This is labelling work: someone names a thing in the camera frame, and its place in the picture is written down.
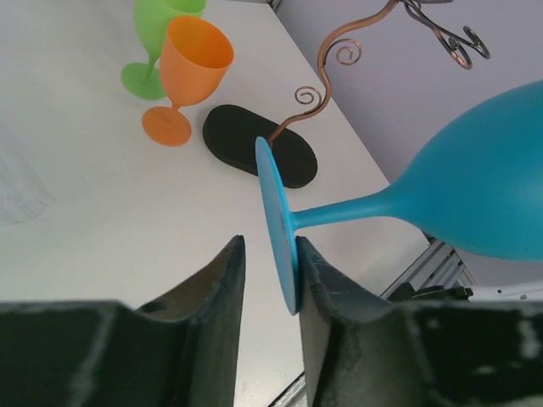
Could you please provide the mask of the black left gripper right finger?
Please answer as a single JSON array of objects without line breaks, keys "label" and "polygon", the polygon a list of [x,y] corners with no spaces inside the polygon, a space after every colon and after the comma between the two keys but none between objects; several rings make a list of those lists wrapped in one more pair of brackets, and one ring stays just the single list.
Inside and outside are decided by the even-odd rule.
[{"label": "black left gripper right finger", "polygon": [[391,303],[296,244],[309,405],[541,405],[540,303]]}]

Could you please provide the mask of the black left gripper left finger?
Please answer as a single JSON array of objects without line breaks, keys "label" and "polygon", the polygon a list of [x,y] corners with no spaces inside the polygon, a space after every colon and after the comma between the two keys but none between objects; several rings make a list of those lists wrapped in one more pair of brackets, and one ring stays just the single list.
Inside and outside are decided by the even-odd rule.
[{"label": "black left gripper left finger", "polygon": [[138,309],[118,301],[1,306],[4,406],[231,406],[245,241]]}]

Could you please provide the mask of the blue plastic wine glass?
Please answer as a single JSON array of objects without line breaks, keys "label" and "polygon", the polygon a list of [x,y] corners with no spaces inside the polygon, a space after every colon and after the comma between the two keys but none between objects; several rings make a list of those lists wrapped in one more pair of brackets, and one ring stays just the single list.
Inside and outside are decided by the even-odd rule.
[{"label": "blue plastic wine glass", "polygon": [[542,84],[469,109],[439,131],[379,192],[293,212],[268,143],[255,158],[266,225],[286,307],[300,307],[299,229],[371,217],[416,226],[462,250],[497,259],[542,258]]}]

